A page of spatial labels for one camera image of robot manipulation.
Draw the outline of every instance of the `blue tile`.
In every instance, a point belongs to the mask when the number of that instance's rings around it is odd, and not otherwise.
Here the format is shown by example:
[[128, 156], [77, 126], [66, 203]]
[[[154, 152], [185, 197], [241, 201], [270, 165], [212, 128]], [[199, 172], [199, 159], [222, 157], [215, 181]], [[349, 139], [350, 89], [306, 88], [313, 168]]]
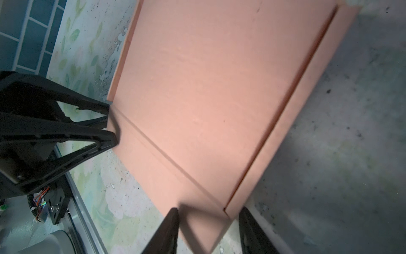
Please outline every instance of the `blue tile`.
[[0, 69], [10, 71], [13, 68], [18, 42], [0, 35]]
[[50, 36], [48, 38], [46, 50], [52, 52], [54, 50], [56, 37], [58, 36], [58, 31], [60, 27], [60, 22], [62, 21], [63, 11], [59, 8], [56, 9], [54, 22], [52, 23]]
[[65, 8], [65, 5], [66, 5], [66, 0], [59, 0], [59, 3], [58, 3], [61, 7], [63, 7], [63, 8]]
[[3, 1], [0, 13], [0, 31], [20, 38], [28, 0]]
[[16, 68], [15, 71], [22, 73], [22, 74], [35, 74], [35, 72], [30, 72], [30, 71], [27, 71], [27, 70], [21, 69], [21, 68]]
[[29, 20], [18, 64], [36, 69], [47, 29]]
[[51, 17], [54, 0], [34, 0], [30, 12], [30, 17], [48, 25]]
[[46, 78], [47, 72], [48, 72], [48, 67], [50, 65], [50, 61], [51, 61], [51, 55], [45, 53], [44, 57], [42, 58], [42, 63], [41, 63], [41, 67], [39, 68], [38, 75], [43, 76], [44, 78]]

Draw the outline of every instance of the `open box lid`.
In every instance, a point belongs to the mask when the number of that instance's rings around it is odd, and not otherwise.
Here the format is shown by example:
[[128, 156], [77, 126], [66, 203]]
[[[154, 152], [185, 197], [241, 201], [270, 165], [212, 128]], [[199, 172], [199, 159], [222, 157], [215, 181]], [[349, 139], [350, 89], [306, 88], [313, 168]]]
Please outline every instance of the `open box lid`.
[[144, 1], [109, 91], [114, 152], [196, 252], [242, 208], [358, 8]]

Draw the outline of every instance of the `table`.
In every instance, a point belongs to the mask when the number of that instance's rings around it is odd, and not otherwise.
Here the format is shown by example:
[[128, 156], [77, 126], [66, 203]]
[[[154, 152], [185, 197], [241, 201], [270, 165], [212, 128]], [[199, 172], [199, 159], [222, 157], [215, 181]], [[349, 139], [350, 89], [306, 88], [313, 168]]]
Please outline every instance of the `table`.
[[[68, 0], [47, 77], [105, 100], [135, 3]], [[406, 250], [406, 3], [347, 3], [363, 9], [247, 203], [286, 253]], [[140, 253], [163, 216], [114, 153], [71, 174], [107, 251]], [[236, 222], [214, 252], [241, 253]]]

